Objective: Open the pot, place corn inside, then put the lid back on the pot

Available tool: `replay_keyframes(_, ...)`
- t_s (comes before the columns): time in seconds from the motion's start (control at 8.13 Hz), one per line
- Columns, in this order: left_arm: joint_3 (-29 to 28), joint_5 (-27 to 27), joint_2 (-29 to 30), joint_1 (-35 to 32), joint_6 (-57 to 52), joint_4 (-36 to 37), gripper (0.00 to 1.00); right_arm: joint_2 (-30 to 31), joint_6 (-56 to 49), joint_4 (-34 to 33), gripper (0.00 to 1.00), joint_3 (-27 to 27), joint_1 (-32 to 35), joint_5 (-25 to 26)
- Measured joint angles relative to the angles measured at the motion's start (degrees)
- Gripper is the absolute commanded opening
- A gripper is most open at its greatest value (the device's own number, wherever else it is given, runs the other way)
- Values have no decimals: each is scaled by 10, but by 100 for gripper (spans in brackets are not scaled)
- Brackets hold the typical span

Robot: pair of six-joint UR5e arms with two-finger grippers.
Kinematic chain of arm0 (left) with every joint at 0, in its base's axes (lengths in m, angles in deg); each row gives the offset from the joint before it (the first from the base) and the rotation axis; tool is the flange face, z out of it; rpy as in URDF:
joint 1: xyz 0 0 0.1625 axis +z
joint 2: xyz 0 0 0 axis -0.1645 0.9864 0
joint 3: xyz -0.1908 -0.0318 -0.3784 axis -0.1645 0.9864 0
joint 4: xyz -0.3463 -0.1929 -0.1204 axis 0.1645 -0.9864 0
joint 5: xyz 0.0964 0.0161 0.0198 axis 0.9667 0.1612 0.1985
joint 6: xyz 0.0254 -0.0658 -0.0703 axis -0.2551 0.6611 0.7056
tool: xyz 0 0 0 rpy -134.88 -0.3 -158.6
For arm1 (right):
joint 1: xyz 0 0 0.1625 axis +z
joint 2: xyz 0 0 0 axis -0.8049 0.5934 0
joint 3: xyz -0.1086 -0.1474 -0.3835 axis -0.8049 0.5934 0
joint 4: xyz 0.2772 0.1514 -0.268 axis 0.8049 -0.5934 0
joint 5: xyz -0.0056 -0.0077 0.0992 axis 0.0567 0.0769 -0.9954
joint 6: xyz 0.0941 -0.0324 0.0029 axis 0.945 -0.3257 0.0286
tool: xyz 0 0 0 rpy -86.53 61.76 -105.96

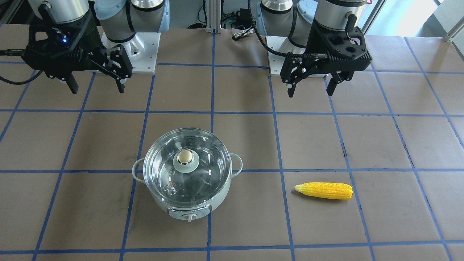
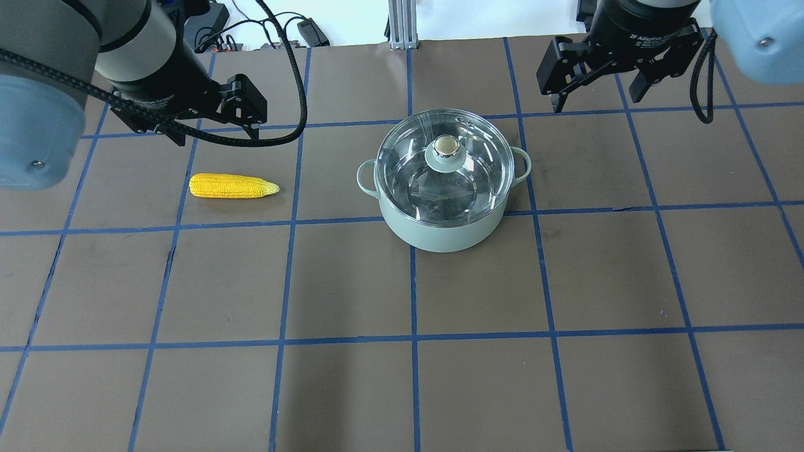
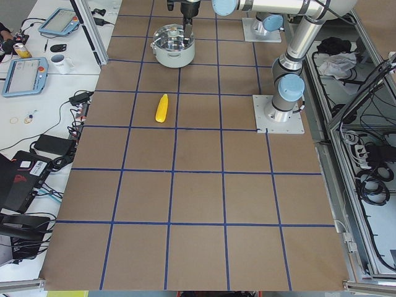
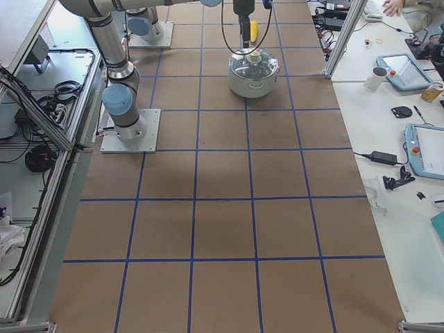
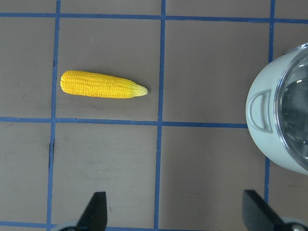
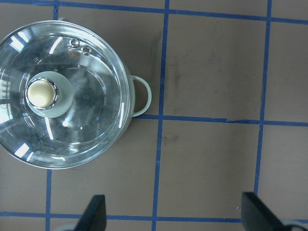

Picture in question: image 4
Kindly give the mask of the person's hand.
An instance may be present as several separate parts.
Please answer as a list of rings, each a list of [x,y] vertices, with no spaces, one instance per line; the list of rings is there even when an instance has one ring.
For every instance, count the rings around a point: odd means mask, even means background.
[[[383,2],[383,13],[386,16],[400,16],[402,9],[405,7],[405,0],[385,0]]]

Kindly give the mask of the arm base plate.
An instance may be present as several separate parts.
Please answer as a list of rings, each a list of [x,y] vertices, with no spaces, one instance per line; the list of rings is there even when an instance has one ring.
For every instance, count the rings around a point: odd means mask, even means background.
[[[171,47],[173,35],[173,22],[156,22],[150,25],[147,21],[128,23],[131,32],[130,48],[158,49]]]
[[[161,109],[138,109],[139,119],[131,127],[115,126],[108,117],[100,151],[102,153],[154,153],[157,147]]]

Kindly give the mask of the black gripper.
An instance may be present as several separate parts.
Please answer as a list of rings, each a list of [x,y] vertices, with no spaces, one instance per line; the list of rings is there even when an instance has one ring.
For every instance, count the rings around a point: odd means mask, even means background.
[[[233,0],[233,11],[238,15],[239,34],[242,36],[242,47],[250,47],[250,20],[241,16],[249,16],[254,12],[254,0]]]

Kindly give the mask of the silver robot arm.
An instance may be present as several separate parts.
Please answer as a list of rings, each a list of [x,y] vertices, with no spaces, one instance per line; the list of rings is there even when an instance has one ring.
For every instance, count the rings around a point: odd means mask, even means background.
[[[163,37],[164,29],[159,23],[156,7],[130,9],[126,11],[126,16],[127,27],[132,34],[150,44]]]
[[[173,6],[179,1],[61,1],[69,12],[83,17],[108,68],[110,86],[102,94],[102,102],[114,122],[114,131],[122,140],[143,137],[147,125],[136,106],[139,73],[127,58],[113,25],[112,12],[128,12],[147,19],[157,17],[148,10],[157,6]]]

